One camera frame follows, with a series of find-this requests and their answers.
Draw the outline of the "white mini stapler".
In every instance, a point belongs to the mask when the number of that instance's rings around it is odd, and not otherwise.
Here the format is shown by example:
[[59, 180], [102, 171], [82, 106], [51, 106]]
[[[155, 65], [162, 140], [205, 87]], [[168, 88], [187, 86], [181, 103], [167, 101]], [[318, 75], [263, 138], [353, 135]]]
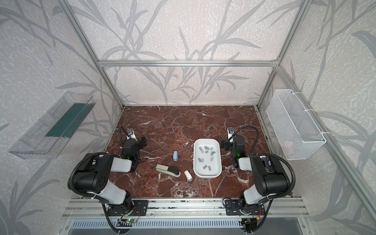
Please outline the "white mini stapler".
[[186, 176], [186, 178], [189, 182], [191, 182], [193, 180], [193, 177], [188, 170], [184, 171], [184, 175]]

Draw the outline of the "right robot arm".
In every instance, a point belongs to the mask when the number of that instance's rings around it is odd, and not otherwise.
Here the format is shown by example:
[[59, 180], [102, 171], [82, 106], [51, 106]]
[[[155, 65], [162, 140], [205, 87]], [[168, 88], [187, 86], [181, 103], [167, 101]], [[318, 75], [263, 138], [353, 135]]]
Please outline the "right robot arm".
[[293, 191], [295, 172], [282, 157], [270, 153], [246, 155], [242, 136], [222, 140], [220, 148], [231, 152], [234, 167], [253, 174], [254, 184], [240, 196], [240, 207], [263, 204]]

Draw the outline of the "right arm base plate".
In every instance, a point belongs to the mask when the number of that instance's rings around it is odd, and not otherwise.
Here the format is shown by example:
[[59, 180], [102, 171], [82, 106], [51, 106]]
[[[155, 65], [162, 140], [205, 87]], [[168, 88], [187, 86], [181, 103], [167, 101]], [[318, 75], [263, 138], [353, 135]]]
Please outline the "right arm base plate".
[[226, 210], [226, 215], [252, 215], [259, 216], [265, 214], [265, 207], [261, 204], [246, 204], [243, 199], [224, 198], [222, 204]]

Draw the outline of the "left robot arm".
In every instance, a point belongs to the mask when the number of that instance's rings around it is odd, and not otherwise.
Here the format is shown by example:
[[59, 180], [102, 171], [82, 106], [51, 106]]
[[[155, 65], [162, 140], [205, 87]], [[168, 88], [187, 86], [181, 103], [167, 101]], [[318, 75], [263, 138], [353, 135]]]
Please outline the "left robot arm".
[[141, 162], [140, 150], [146, 146], [146, 137], [139, 141], [130, 138], [122, 144], [120, 156], [105, 152], [86, 154], [73, 169], [68, 188], [81, 196], [97, 199], [102, 204], [132, 209], [134, 203], [130, 193], [112, 183], [110, 173], [135, 172]]

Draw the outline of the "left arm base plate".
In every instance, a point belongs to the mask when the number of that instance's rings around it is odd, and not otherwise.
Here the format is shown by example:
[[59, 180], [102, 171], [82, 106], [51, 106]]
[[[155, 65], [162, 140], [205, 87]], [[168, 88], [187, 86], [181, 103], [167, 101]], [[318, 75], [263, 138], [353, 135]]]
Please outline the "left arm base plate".
[[129, 206], [109, 205], [107, 213], [109, 216], [146, 216], [148, 200], [133, 200]]

